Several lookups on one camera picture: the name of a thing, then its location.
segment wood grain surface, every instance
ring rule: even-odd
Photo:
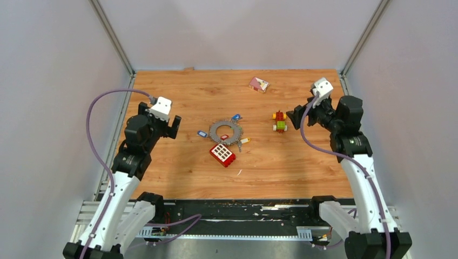
[[[266,93],[248,88],[254,76],[271,83]],[[334,86],[336,105],[343,95],[336,70],[138,72],[134,88],[171,99],[171,118],[183,119],[176,139],[160,139],[155,146],[151,165],[133,197],[144,191],[167,199],[352,197],[334,156],[308,147],[289,119],[284,134],[272,130],[272,113],[305,104],[311,83],[321,77]],[[136,114],[140,101],[147,99],[132,94],[126,118]],[[237,113],[243,117],[243,137],[251,142],[242,146],[241,153],[236,145],[230,146],[237,158],[224,168],[209,154],[215,143],[197,136],[197,131],[208,132],[213,122]],[[222,128],[218,134],[231,132]],[[329,133],[319,125],[307,127],[306,135],[312,143],[330,149]]]

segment small blue key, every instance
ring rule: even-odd
[[[233,120],[237,121],[237,120],[240,120],[242,117],[240,116],[240,114],[236,114],[232,117]]]
[[[203,132],[203,131],[198,131],[197,135],[201,136],[202,138],[206,138],[208,136],[208,134],[206,132]]]

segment gray wall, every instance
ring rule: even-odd
[[[458,253],[457,12],[455,0],[392,1],[348,77],[415,259]]]
[[[2,1],[0,35],[0,258],[60,259],[100,180],[87,107],[129,79],[88,1]],[[116,100],[92,119],[105,154]]]
[[[134,68],[162,70],[341,69],[379,1],[100,2]]]

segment red lego brick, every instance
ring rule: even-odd
[[[212,147],[210,154],[224,167],[228,167],[235,160],[235,154],[223,144],[216,144]]]
[[[285,121],[284,114],[280,111],[278,111],[275,116],[275,122],[277,121]]]

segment gear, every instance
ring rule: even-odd
[[[221,126],[229,126],[234,131],[234,134],[232,135],[232,137],[229,137],[225,140],[221,140],[220,137],[216,133],[216,130]],[[226,119],[226,120],[221,120],[221,121],[217,121],[213,123],[210,126],[208,136],[216,143],[221,143],[221,144],[230,146],[230,145],[234,145],[238,143],[240,141],[240,138],[242,137],[242,134],[243,134],[243,129],[237,123],[236,120]]]

